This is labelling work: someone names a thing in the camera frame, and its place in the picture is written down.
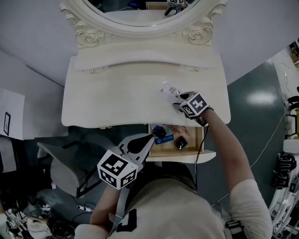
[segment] white cube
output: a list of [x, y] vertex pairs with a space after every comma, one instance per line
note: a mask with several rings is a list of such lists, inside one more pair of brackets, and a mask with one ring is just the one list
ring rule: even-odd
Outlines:
[[209, 105], [199, 93], [195, 92], [180, 104], [180, 106], [184, 112], [192, 118], [199, 116]]
[[137, 177], [138, 166], [108, 150], [98, 163], [100, 178], [121, 189]]
[[183, 0], [167, 0], [167, 1], [176, 4], [182, 4], [184, 2]]

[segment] ornate white frame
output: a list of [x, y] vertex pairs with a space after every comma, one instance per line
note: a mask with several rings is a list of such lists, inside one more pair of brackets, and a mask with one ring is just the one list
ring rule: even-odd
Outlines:
[[200, 0], [187, 12], [173, 16], [171, 21], [156, 21], [151, 26], [130, 26], [105, 18], [93, 11], [82, 0], [63, 0], [60, 11], [66, 19], [75, 21], [76, 39], [80, 47], [94, 47], [102, 40], [165, 37], [175, 34], [193, 44], [210, 44], [213, 35], [213, 20], [222, 14], [227, 0]]

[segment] green floor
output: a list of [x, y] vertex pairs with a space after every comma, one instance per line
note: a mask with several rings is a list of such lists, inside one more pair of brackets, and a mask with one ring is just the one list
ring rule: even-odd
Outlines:
[[[231, 122], [228, 126], [240, 140], [249, 162], [252, 164], [264, 149], [284, 113], [280, 86], [274, 65], [269, 61], [260, 65], [252, 72], [229, 85], [228, 94], [231, 108]], [[38, 150], [36, 142], [65, 145], [74, 140], [81, 141], [81, 148], [85, 148], [83, 151], [91, 152], [94, 157], [86, 156], [83, 151], [79, 150], [77, 152], [78, 164], [90, 169], [93, 165], [96, 165], [99, 157], [103, 154], [103, 151], [97, 146], [97, 143], [105, 140], [103, 136], [109, 138], [117, 145], [128, 135], [146, 131], [147, 127], [145, 125], [118, 126], [109, 130], [71, 127], [69, 137], [26, 141], [25, 146], [29, 163], [35, 164]], [[252, 168], [267, 205], [270, 204], [274, 194], [274, 189], [270, 186], [270, 183], [273, 175], [272, 171], [276, 165], [277, 154], [283, 148], [284, 134], [285, 130], [282, 121], [267, 149]], [[205, 148], [216, 150], [210, 134], [207, 136]], [[194, 174], [194, 165], [188, 165], [188, 167]], [[227, 194], [228, 190], [219, 154], [211, 161], [198, 166], [198, 186], [199, 195], [211, 204]], [[85, 202], [97, 203], [104, 187], [104, 183], [100, 184], [87, 193], [84, 198], [77, 199], [77, 201], [81, 204]], [[76, 209], [76, 204], [71, 196], [60, 189], [43, 190], [38, 196], [48, 201], [68, 220], [82, 213], [81, 210]], [[228, 206], [229, 197], [221, 200], [221, 203]], [[76, 218], [75, 222], [88, 223], [89, 217], [90, 214], [81, 215]]]

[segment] power strip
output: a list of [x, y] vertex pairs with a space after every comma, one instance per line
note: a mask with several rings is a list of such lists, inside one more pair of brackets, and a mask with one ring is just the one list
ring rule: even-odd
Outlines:
[[83, 210], [83, 211], [93, 211], [93, 209], [91, 209], [90, 207], [85, 207], [85, 206], [82, 206], [82, 205], [79, 205], [79, 204], [78, 204], [78, 208]]

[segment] t-shirt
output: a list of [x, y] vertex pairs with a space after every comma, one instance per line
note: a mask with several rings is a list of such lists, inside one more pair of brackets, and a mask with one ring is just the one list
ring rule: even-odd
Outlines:
[[[254, 180], [233, 188], [230, 205], [232, 219], [254, 239], [271, 238], [270, 214]], [[140, 190], [116, 230], [79, 225], [75, 239], [225, 239], [224, 225], [220, 213], [184, 183], [158, 179]]]

